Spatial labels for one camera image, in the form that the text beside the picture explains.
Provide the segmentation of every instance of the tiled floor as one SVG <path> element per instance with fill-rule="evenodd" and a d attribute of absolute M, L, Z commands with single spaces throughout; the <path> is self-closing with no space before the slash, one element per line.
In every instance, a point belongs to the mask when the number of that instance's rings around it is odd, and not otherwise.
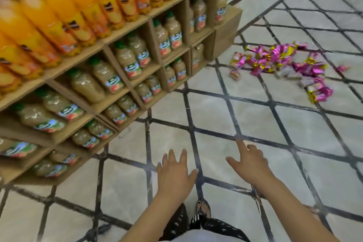
<path fill-rule="evenodd" d="M 238 158 L 234 136 L 255 143 L 275 175 L 341 241 L 363 236 L 363 0 L 283 0 L 242 30 L 235 45 L 162 98 L 57 188 L 0 190 L 0 240 L 73 242 L 112 224 L 98 241 L 117 242 L 152 201 L 164 152 L 188 150 L 199 169 L 186 200 L 189 217 L 204 196 L 212 215 L 251 241 L 289 241 L 275 212 L 225 162 Z M 335 93 L 312 105 L 296 82 L 227 64 L 246 44 L 307 42 L 329 64 Z M 303 61 L 308 52 L 298 52 Z M 351 69 L 339 73 L 337 66 Z"/>

